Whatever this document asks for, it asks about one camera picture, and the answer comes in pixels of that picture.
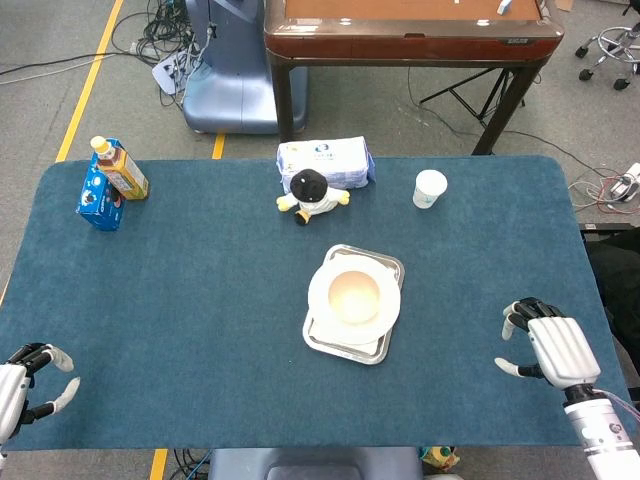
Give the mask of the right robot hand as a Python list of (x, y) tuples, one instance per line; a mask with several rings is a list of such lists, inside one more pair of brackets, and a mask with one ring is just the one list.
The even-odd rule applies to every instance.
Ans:
[(503, 315), (502, 339), (509, 340), (517, 329), (524, 331), (537, 359), (535, 364), (523, 366), (495, 358), (494, 363), (504, 373), (544, 379), (559, 390), (596, 382), (600, 366), (574, 318), (534, 297), (509, 304)]

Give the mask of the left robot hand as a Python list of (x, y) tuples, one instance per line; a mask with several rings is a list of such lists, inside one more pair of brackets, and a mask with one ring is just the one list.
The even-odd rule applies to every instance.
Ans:
[(29, 390), (35, 386), (35, 374), (53, 364), (58, 370), (74, 370), (72, 358), (48, 343), (28, 343), (1, 364), (1, 444), (15, 437), (23, 425), (61, 412), (75, 397), (81, 378), (72, 378), (54, 400), (30, 407)]

